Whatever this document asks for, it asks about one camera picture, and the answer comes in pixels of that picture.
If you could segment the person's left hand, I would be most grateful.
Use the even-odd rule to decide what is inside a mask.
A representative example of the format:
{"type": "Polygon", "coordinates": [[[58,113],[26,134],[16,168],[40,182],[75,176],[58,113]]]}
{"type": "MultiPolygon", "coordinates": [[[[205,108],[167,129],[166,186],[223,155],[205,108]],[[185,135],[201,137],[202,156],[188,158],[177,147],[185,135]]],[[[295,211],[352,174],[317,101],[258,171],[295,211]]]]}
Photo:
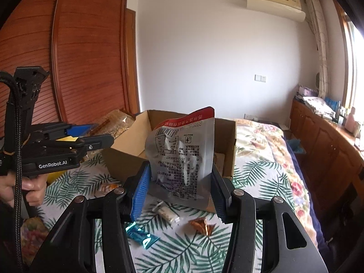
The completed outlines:
{"type": "MultiPolygon", "coordinates": [[[[40,206],[43,203],[46,193],[48,174],[42,174],[36,178],[22,178],[22,190],[28,191],[26,201],[30,206],[40,206]]],[[[9,206],[14,206],[15,173],[8,172],[7,175],[1,176],[1,200],[9,206]]]]}

